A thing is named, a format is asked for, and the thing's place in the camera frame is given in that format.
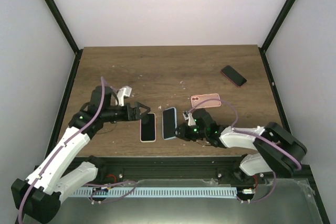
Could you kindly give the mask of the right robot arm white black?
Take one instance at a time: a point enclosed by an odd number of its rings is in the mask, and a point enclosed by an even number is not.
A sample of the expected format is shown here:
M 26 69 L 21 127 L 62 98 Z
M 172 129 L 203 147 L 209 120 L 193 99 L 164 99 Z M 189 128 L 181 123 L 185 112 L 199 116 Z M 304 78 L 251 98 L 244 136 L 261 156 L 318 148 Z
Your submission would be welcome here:
M 175 129 L 178 138 L 185 141 L 205 140 L 212 147 L 246 148 L 256 154 L 244 155 L 233 170 L 233 177 L 244 184 L 252 176 L 274 172 L 290 178 L 302 169 L 301 161 L 307 148 L 291 133 L 275 122 L 255 128 L 237 128 L 220 125 L 205 109 L 184 112 L 185 122 Z

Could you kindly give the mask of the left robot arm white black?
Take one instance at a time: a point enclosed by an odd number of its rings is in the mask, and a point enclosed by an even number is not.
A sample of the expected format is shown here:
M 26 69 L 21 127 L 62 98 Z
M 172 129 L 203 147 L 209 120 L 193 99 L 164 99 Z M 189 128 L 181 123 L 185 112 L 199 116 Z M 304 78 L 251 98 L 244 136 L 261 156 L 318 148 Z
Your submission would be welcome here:
M 11 191 L 20 223 L 23 214 L 40 223 L 49 223 L 74 191 L 90 182 L 102 184 L 106 180 L 105 162 L 94 156 L 71 172 L 66 170 L 105 123 L 138 121 L 151 111 L 142 103 L 131 106 L 124 101 L 131 90 L 128 86 L 118 91 L 105 84 L 97 86 L 90 101 L 72 117 L 63 137 L 45 160 L 25 180 L 13 182 Z

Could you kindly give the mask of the pink phone case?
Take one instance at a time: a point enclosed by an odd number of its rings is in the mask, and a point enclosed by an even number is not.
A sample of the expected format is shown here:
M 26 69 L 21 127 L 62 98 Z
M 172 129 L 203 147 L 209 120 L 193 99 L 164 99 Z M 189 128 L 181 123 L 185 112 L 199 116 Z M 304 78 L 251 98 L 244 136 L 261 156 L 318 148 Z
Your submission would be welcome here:
M 192 108 L 216 108 L 222 105 L 218 93 L 199 94 L 190 97 Z

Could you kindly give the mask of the red phone black screen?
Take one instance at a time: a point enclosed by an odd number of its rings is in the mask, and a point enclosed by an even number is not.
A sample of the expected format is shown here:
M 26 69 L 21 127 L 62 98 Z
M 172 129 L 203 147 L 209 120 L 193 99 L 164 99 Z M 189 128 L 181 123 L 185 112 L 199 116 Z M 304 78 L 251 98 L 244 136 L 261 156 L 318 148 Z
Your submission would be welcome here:
M 220 72 L 237 87 L 241 87 L 247 82 L 246 78 L 230 65 L 225 66 Z

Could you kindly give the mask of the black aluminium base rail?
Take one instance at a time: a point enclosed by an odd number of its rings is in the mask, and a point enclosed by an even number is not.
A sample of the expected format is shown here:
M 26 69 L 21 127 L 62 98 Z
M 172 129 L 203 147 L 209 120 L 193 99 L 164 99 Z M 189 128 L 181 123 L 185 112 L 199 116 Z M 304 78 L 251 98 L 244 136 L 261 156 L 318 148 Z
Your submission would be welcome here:
M 220 184 L 248 185 L 256 175 L 244 175 L 238 170 L 239 157 L 107 157 L 103 172 L 96 182 L 121 182 L 145 179 L 204 179 Z

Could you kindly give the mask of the left black table edge rail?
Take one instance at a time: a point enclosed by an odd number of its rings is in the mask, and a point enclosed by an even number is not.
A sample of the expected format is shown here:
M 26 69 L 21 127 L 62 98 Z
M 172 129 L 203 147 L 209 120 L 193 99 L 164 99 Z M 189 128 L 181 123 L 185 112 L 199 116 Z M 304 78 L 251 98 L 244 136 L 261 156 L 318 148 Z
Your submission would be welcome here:
M 82 53 L 83 53 L 83 49 L 80 49 L 78 53 L 76 53 L 71 70 L 70 70 L 70 74 L 69 74 L 69 78 L 65 87 L 65 91 L 61 100 L 61 104 L 58 110 L 58 114 L 56 117 L 56 121 L 54 124 L 54 128 L 52 130 L 51 133 L 51 137 L 50 137 L 50 141 L 46 150 L 46 155 L 45 157 L 47 157 L 49 155 L 49 153 L 54 149 L 54 147 L 57 144 L 57 140 L 58 140 L 58 136 L 60 134 L 60 130 L 61 130 L 61 126 L 64 120 L 64 116 L 66 113 L 66 109 L 67 109 L 67 105 L 69 102 L 69 98 L 71 95 L 71 91 L 72 91 L 72 87 L 73 87 L 73 83 L 75 81 L 75 77 L 78 71 L 78 67 L 80 64 L 80 60 L 82 57 Z

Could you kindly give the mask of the black table edge rail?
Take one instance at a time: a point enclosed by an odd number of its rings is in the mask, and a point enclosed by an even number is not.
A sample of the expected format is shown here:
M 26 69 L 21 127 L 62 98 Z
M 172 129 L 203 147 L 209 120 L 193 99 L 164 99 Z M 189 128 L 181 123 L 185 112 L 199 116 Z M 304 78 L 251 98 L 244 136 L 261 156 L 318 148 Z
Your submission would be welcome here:
M 54 128 L 52 130 L 51 133 L 51 137 L 50 137 L 50 141 L 46 150 L 46 155 L 45 157 L 47 157 L 49 155 L 49 153 L 54 149 L 54 147 L 57 144 L 57 140 L 58 140 L 58 136 L 60 134 L 60 130 L 61 130 L 61 126 L 64 120 L 64 116 L 66 113 L 66 109 L 67 109 L 67 105 L 69 102 L 69 98 L 71 95 L 71 91 L 72 91 L 72 87 L 73 87 L 73 83 L 75 81 L 75 77 L 78 71 L 78 67 L 80 64 L 80 60 L 82 57 L 82 53 L 83 53 L 83 49 L 80 49 L 78 53 L 76 53 L 71 70 L 70 70 L 70 74 L 69 74 L 69 78 L 65 87 L 65 91 L 61 100 L 61 104 L 58 110 L 58 114 L 56 117 L 56 121 L 54 124 Z
M 259 53 L 260 53 L 260 56 L 261 56 L 261 59 L 262 59 L 263 65 L 264 65 L 264 69 L 265 69 L 267 78 L 268 78 L 269 85 L 271 87 L 271 91 L 272 91 L 272 94 L 273 94 L 273 97 L 274 97 L 274 100 L 275 100 L 275 104 L 276 104 L 276 107 L 277 107 L 277 110 L 278 110 L 278 113 L 279 113 L 279 117 L 280 117 L 282 126 L 285 130 L 287 130 L 290 133 L 291 132 L 290 126 L 289 126 L 285 111 L 284 111 L 283 106 L 282 106 L 282 102 L 281 102 L 281 99 L 280 99 L 280 96 L 279 96 L 279 93 L 278 93 L 278 90 L 277 90 L 277 87 L 276 87 L 275 80 L 274 80 L 272 72 L 271 72 L 271 68 L 270 68 L 270 65 L 269 65 L 269 62 L 268 62 L 268 59 L 267 59 L 267 56 L 266 56 L 266 52 L 260 47 L 258 49 L 259 49 Z

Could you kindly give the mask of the right black table edge rail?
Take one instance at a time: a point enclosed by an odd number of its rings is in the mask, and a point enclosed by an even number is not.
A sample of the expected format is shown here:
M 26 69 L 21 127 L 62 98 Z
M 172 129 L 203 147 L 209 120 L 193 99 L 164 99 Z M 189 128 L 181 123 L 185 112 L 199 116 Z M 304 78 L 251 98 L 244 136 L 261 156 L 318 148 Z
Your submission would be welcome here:
M 283 106 L 282 106 L 282 102 L 281 102 L 281 99 L 280 99 L 280 96 L 279 96 L 279 93 L 278 93 L 278 90 L 277 90 L 277 87 L 276 87 L 275 80 L 274 80 L 272 72 L 271 72 L 271 68 L 270 68 L 270 65 L 269 65 L 269 62 L 268 62 L 268 59 L 267 59 L 267 56 L 266 56 L 266 52 L 260 47 L 258 49 L 259 49 L 259 53 L 260 53 L 260 56 L 261 56 L 261 59 L 262 59 L 263 65 L 264 65 L 264 69 L 265 69 L 267 78 L 268 78 L 269 85 L 271 87 L 271 91 L 272 91 L 272 94 L 273 94 L 273 97 L 274 97 L 274 100 L 275 100 L 275 104 L 276 104 L 276 107 L 277 107 L 277 110 L 278 110 L 278 113 L 279 113 L 279 117 L 280 117 L 282 126 L 285 130 L 287 130 L 290 133 L 291 132 L 290 126 L 289 126 L 285 111 L 284 111 Z

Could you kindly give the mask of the left black frame post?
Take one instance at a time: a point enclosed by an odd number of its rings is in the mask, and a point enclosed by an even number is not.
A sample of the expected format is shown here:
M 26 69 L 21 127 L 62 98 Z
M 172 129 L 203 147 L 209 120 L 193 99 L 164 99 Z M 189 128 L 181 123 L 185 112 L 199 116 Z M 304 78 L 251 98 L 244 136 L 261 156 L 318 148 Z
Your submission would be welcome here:
M 54 0 L 44 0 L 47 4 L 51 14 L 53 15 L 56 23 L 58 24 L 62 34 L 64 35 L 66 41 L 68 42 L 70 48 L 74 52 L 75 55 L 77 55 L 80 52 L 79 47 L 77 46 L 77 43 L 75 42 L 60 10 L 58 9 L 56 3 Z

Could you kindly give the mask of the black frame post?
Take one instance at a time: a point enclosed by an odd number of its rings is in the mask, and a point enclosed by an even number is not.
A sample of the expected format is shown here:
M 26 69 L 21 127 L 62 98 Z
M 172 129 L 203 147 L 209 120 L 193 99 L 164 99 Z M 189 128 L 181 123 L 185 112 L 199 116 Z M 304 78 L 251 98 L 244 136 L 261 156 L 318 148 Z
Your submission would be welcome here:
M 268 33 L 263 45 L 261 46 L 262 51 L 267 51 L 273 42 L 276 34 L 278 33 L 280 27 L 284 23 L 287 15 L 289 14 L 291 8 L 293 7 L 296 0 L 286 0 L 284 5 L 282 6 L 274 24 L 271 27 L 270 32 Z
M 64 35 L 66 41 L 68 42 L 70 48 L 74 52 L 75 55 L 77 55 L 80 52 L 79 47 L 77 46 L 77 43 L 75 42 L 60 10 L 58 9 L 56 3 L 54 0 L 44 0 L 47 4 L 51 14 L 53 15 L 56 23 L 58 24 L 62 34 Z

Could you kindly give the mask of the right black frame post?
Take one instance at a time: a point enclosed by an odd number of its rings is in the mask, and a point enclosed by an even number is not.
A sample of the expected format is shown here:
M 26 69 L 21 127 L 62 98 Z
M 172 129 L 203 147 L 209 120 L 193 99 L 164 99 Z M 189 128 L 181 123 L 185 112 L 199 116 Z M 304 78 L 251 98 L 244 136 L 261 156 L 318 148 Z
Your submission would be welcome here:
M 268 33 L 263 45 L 261 46 L 262 51 L 267 51 L 273 42 L 276 34 L 278 33 L 280 27 L 284 23 L 287 15 L 289 14 L 291 8 L 293 7 L 296 0 L 286 0 L 284 5 L 282 6 L 274 24 L 271 27 L 270 32 Z

